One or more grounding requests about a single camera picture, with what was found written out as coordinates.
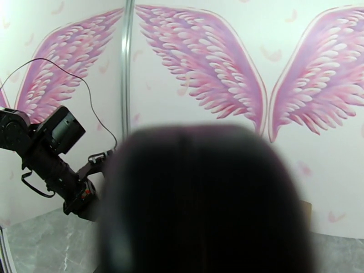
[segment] pink angel wing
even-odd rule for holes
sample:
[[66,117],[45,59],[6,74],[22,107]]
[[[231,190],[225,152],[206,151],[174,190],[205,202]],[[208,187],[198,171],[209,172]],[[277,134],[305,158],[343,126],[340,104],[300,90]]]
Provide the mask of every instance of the pink angel wing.
[[364,106],[364,7],[346,6],[314,19],[277,81],[269,104],[268,132],[306,125],[320,134],[342,126]]
[[137,5],[142,33],[162,64],[194,88],[190,96],[217,118],[243,114],[262,134],[267,93],[234,29],[206,10]]
[[2,108],[10,108],[8,98],[6,97],[3,83],[0,80],[0,107]]
[[[34,58],[46,58],[65,71],[85,78],[112,39],[122,9],[72,23],[49,34]],[[39,60],[30,65],[15,107],[28,114],[32,123],[45,120],[60,104],[70,99],[81,80],[53,64]]]

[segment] pink feather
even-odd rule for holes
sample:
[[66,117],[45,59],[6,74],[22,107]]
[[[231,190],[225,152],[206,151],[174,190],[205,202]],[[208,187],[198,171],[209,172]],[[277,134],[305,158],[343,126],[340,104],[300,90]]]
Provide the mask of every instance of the pink feather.
[[0,107],[10,108],[8,98],[6,97],[4,87],[2,82],[0,81]]
[[217,118],[243,114],[262,134],[267,94],[233,28],[206,10],[137,5],[142,33],[162,64]]
[[[85,78],[88,68],[112,39],[114,24],[122,12],[122,9],[112,10],[53,31],[43,40],[34,58],[46,58]],[[71,98],[80,82],[47,61],[34,61],[18,93],[15,109],[26,112],[32,123],[42,122],[61,101]]]
[[320,134],[355,116],[364,106],[364,7],[346,6],[314,19],[277,81],[268,132],[275,141],[281,126],[306,125]]

